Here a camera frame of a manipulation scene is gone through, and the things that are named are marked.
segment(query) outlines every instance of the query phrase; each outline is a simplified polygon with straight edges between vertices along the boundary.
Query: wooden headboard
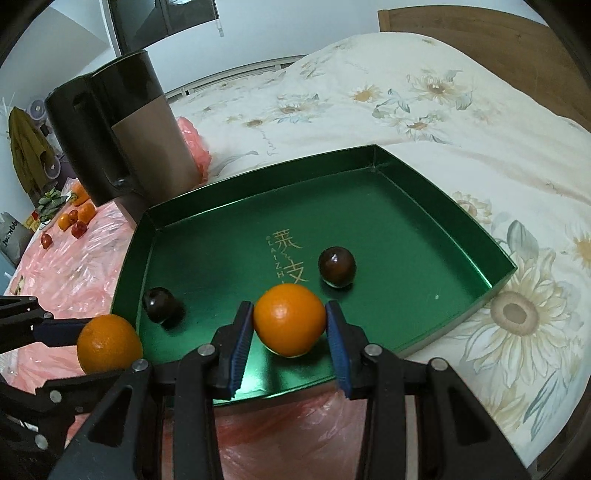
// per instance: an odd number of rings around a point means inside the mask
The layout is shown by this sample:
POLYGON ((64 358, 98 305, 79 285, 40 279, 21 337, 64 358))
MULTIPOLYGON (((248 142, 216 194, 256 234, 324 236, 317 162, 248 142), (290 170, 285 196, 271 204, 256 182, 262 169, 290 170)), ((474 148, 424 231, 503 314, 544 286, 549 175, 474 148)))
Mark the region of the wooden headboard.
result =
POLYGON ((464 52, 557 115, 591 131, 591 91, 552 30, 533 20, 478 7, 378 11, 382 32, 412 32, 464 52))

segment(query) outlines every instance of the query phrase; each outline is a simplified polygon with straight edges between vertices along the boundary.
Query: gray bag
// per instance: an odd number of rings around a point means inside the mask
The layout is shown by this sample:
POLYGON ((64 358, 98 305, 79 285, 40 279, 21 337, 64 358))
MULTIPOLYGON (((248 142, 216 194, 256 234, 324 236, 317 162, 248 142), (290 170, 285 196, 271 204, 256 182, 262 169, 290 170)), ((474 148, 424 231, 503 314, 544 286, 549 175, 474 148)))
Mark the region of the gray bag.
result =
POLYGON ((0 250, 16 267, 27 245, 33 237, 33 232, 16 220, 10 213, 0 213, 0 250))

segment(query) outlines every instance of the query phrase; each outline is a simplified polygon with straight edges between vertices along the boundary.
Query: tray rim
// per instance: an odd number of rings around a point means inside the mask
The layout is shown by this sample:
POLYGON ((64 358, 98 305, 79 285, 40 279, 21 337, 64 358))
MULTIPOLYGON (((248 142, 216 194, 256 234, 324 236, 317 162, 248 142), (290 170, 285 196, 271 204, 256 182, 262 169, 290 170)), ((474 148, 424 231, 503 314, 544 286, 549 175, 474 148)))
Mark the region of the tray rim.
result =
MULTIPOLYGON (((494 239, 488 234, 486 230, 480 225, 474 218, 470 216, 465 210, 463 210, 450 196, 445 194, 441 189, 439 189, 433 182, 425 178, 422 174, 420 174, 417 170, 410 167, 406 164, 402 159, 398 158, 396 155, 391 154, 387 150, 383 149, 378 145, 363 145, 360 147, 353 147, 353 148, 346 148, 316 155, 311 155, 308 157, 301 157, 295 158, 293 160, 287 160, 285 162, 281 162, 278 164, 269 165, 263 168, 251 170, 237 176, 230 177, 228 179, 220 180, 218 182, 208 184, 203 186, 199 189, 193 190, 191 192, 187 192, 179 197, 171 199, 167 202, 161 203, 159 205, 155 205, 149 208, 144 215, 142 216, 141 220, 138 222, 138 226, 136 231, 133 234, 132 240, 129 243, 128 252, 125 256, 124 263, 121 267, 121 272, 119 275, 119 279, 117 282, 117 286, 115 289, 115 294, 113 296, 113 303, 111 307, 111 311, 122 317, 126 318, 135 328, 137 328, 137 318, 138 313, 141 310, 141 292, 143 290, 143 285, 145 284, 145 278, 148 272, 148 265, 150 263, 150 257, 152 254, 152 249, 154 246, 154 239, 157 237, 157 234, 165 229, 166 227, 172 226, 177 222, 184 221, 188 218, 201 215, 202 213, 210 212, 217 208, 221 208, 227 205, 231 205, 237 201, 242 199, 246 199, 258 194, 265 194, 271 192, 273 190, 291 185, 296 184, 301 181, 311 180, 314 178, 322 177, 327 174, 336 174, 341 173, 344 171, 354 171, 354 170, 363 170, 363 169, 370 169, 378 174, 381 174, 388 178, 395 187, 401 189, 418 207, 424 212, 425 215, 429 216, 429 218, 437 224, 437 226, 448 235, 448 237, 455 243, 456 247, 461 249, 465 254, 466 258, 468 258, 472 263, 474 268, 480 272, 483 280, 489 285, 489 289, 483 295, 481 295, 478 299, 476 299, 472 305, 463 313, 455 317, 453 320, 448 321, 445 325, 435 328, 431 333, 427 334, 422 340, 418 342, 414 342, 412 345, 408 345, 403 347, 397 354, 401 356, 408 356, 412 353, 417 352, 418 350, 424 348, 426 345, 432 343, 434 340, 444 336, 445 334, 449 333, 453 330, 456 326, 463 323, 467 318, 473 315, 478 309, 484 306, 491 298, 493 298, 506 284, 506 282, 511 278, 514 272, 517 270, 517 266, 514 262, 510 259, 509 255, 501 248, 499 245, 494 241, 494 239), (273 188, 267 188, 261 190, 258 187, 258 182, 256 181, 256 177, 260 177, 261 175, 267 176, 268 179, 272 175, 274 175, 277 171, 286 168, 289 168, 289 165, 293 165, 296 162, 302 161, 313 161, 317 160, 319 157, 326 157, 327 155, 346 155, 350 158, 342 159, 344 160, 343 164, 339 164, 339 168, 337 170, 331 169, 327 171, 325 174, 322 172, 318 172, 318 168, 312 168, 312 171, 307 172, 302 178, 293 181, 292 179, 287 179, 284 177, 279 177, 277 179, 272 179, 272 183, 274 183, 273 188), (414 180, 414 185, 407 186, 407 188, 402 188, 399 183, 396 183, 391 177, 392 176, 400 176, 406 175, 414 180), (207 195, 209 192, 214 190, 223 190, 226 187, 228 190, 228 186, 232 186, 232 184, 240 183, 244 184, 248 180, 252 180, 250 185, 247 188, 250 188, 250 194, 240 195, 240 198, 233 198, 230 201, 225 201, 219 205, 206 205, 205 207, 201 208, 200 211, 195 212, 194 210, 191 211, 190 215, 183 214, 183 208, 175 208, 175 206, 182 206, 183 203, 192 203, 191 200, 195 198, 203 197, 207 195), (462 215, 453 215, 453 217, 459 221, 463 226, 469 225, 470 234, 477 234, 480 239, 485 239, 485 241, 493 243, 499 252, 499 259, 505 262, 505 266, 507 269, 504 270, 504 275, 499 276, 497 275, 497 279, 494 283, 491 283, 489 279, 489 275, 483 273, 481 267, 475 260, 473 259, 474 252, 478 252, 479 249, 473 250, 472 252, 466 250, 466 239, 463 239, 463 244, 460 243, 461 240, 458 240, 457 237, 457 230, 456 235, 454 236, 452 232, 450 232, 449 225, 446 225, 446 219, 444 215, 440 213, 439 215, 433 215, 433 212, 430 212, 425 207, 425 202, 429 202, 430 199, 427 198, 425 195, 421 194, 421 192, 425 190, 428 192, 432 192, 432 194, 437 198, 437 207, 443 209, 443 213, 451 209, 453 213, 458 213, 458 211, 462 212, 462 215), (175 213, 178 213, 177 216, 171 217, 168 212, 172 210, 175 213), (141 261, 145 264, 145 268, 142 272, 141 282, 138 281, 139 275, 129 275, 128 270, 131 270, 129 265, 137 264, 138 261, 141 261), (129 281, 130 276, 135 276, 135 282, 129 281), (125 302, 121 301, 121 298, 131 295, 133 298, 138 299, 137 304, 135 306, 135 310, 132 311, 132 308, 129 306, 125 306, 125 302)), ((319 385, 325 383, 326 381, 330 381, 334 377, 327 377, 322 378, 318 381, 311 382, 306 384, 302 388, 311 388, 315 385, 319 385)), ((294 389, 288 389, 281 393, 275 393, 270 395, 263 395, 264 398, 271 398, 276 397, 277 395, 283 395, 293 391, 294 389)), ((238 402, 244 400, 253 400, 254 398, 261 398, 259 397, 252 397, 252 398, 245 398, 241 400, 236 400, 238 402)))

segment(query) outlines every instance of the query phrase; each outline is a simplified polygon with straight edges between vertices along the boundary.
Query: green plant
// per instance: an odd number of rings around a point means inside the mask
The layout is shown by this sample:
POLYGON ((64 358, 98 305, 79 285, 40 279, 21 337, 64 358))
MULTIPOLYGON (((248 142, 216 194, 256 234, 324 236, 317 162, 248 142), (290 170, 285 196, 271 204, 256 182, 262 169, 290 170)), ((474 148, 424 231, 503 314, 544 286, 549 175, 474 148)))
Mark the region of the green plant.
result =
POLYGON ((68 197, 62 195, 59 190, 55 188, 47 192, 39 199, 39 205, 35 211, 39 214, 39 220, 46 222, 55 217, 56 213, 60 211, 63 205, 67 202, 68 197))

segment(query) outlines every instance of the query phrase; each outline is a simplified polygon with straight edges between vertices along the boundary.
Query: floral bedsheet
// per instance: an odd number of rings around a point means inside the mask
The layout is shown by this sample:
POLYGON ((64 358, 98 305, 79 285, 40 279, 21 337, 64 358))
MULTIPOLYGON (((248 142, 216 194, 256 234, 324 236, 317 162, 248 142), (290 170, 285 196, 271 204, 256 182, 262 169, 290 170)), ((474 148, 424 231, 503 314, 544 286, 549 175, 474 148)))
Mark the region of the floral bedsheet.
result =
POLYGON ((432 38, 360 35, 287 69, 172 104, 210 181, 378 144, 447 192, 511 255, 502 292, 413 355, 450 361, 529 465, 591 373, 591 134, 432 38))

